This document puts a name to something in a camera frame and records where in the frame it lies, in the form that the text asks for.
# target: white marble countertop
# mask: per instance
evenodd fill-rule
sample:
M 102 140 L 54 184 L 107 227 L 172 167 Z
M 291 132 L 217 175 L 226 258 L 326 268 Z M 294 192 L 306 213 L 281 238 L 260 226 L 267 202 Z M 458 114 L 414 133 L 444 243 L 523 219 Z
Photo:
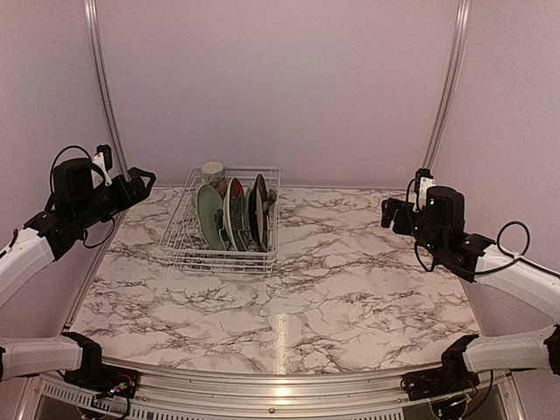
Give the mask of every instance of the white marble countertop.
M 397 192 L 283 188 L 268 278 L 174 269 L 159 239 L 180 195 L 154 188 L 119 228 L 73 324 L 123 361 L 213 372 L 329 374 L 439 361 L 479 333 L 459 280 L 423 272 L 380 226 Z

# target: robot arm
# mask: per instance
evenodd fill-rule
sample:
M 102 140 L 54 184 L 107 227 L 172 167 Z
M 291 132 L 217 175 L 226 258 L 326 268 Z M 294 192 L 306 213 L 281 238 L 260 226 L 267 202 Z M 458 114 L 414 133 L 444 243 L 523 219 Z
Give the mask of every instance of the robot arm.
M 76 241 L 85 241 L 90 227 L 114 222 L 117 214 L 150 196 L 156 180 L 153 173 L 132 168 L 130 181 L 123 175 L 111 179 L 111 166 L 111 149 L 102 145 L 91 158 L 69 159 L 52 168 L 52 193 L 45 211 L 14 231 L 12 241 L 0 251 L 0 307 Z M 67 382 L 91 389 L 105 389 L 119 373 L 102 364 L 99 345 L 79 334 L 0 338 L 0 381 L 52 370 L 66 370 Z
M 383 201 L 381 225 L 399 235 L 411 235 L 428 250 L 432 268 L 443 265 L 471 283 L 480 283 L 520 299 L 560 324 L 560 274 L 495 241 L 467 234 L 465 198 L 446 186 L 436 186 L 427 170 L 414 182 L 414 203 Z M 464 336 L 442 354 L 442 367 L 406 374 L 403 388 L 411 400 L 440 396 L 480 383 L 478 372 L 492 369 L 548 369 L 560 375 L 560 326 L 501 337 Z

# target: dish rack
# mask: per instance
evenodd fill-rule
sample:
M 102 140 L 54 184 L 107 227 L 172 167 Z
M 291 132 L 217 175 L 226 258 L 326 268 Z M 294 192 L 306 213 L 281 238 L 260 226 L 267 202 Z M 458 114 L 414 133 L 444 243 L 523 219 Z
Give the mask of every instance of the dish rack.
M 275 189 L 279 196 L 279 168 L 226 166 L 225 169 L 226 178 L 238 178 L 245 192 L 248 187 L 253 187 L 256 176 L 261 173 L 267 189 Z M 202 236 L 193 205 L 193 195 L 203 183 L 200 167 L 192 169 L 177 208 L 161 238 L 159 246 L 168 255 L 171 263 L 182 270 L 193 271 L 250 274 L 271 272 L 278 253 L 278 201 L 269 214 L 268 252 L 259 252 L 252 241 L 247 252 L 214 250 L 210 249 Z

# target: curved metal pole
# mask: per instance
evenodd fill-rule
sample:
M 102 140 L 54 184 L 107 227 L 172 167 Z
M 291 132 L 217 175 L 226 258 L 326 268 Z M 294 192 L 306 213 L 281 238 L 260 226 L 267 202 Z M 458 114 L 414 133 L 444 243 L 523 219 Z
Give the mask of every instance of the curved metal pole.
M 444 134 L 445 123 L 452 102 L 453 92 L 459 79 L 459 70 L 465 53 L 466 28 L 468 26 L 469 15 L 471 12 L 471 0 L 459 0 L 457 8 L 457 19 L 455 21 L 455 31 L 451 43 L 451 55 L 445 77 L 444 90 L 437 109 L 436 121 L 431 130 L 430 143 L 423 160 L 424 168 L 432 168 L 438 154 L 439 147 Z
M 99 30 L 99 21 L 97 19 L 97 1 L 85 0 L 84 10 L 86 12 L 87 29 L 89 32 L 89 42 L 92 53 L 94 55 L 94 68 L 95 76 L 97 79 L 97 86 L 101 95 L 101 102 L 103 104 L 103 111 L 107 121 L 109 134 L 111 137 L 111 146 L 113 148 L 113 156 L 115 157 L 116 165 L 120 173 L 130 180 L 128 173 L 128 165 L 124 156 L 123 142 L 116 124 L 115 111 L 111 102 L 109 94 L 109 84 L 107 81 L 107 70 L 105 68 L 105 60 L 103 58 L 102 38 Z

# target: white wall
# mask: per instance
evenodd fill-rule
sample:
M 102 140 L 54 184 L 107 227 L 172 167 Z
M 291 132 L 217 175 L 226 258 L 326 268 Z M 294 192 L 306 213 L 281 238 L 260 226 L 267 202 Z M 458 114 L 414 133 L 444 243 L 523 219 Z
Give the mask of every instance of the white wall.
M 422 163 L 458 2 L 99 2 L 127 158 L 278 165 L 286 184 L 406 186 Z
M 2 1 L 2 241 L 7 243 L 13 228 L 21 228 L 45 206 L 50 165 L 60 149 L 81 144 L 94 151 L 108 140 L 82 2 Z M 93 251 L 78 244 L 63 260 L 35 276 L 0 310 L 0 336 L 60 333 L 92 256 Z M 13 395 L 20 386 L 16 381 L 0 385 L 0 418 L 12 418 Z
M 560 3 L 476 0 L 465 60 L 437 157 L 438 183 L 465 194 L 467 231 L 494 237 L 510 220 L 528 256 L 560 270 Z M 506 245 L 522 248 L 522 234 Z M 467 288 L 487 335 L 551 324 L 512 297 Z M 560 376 L 514 375 L 528 419 L 560 418 Z

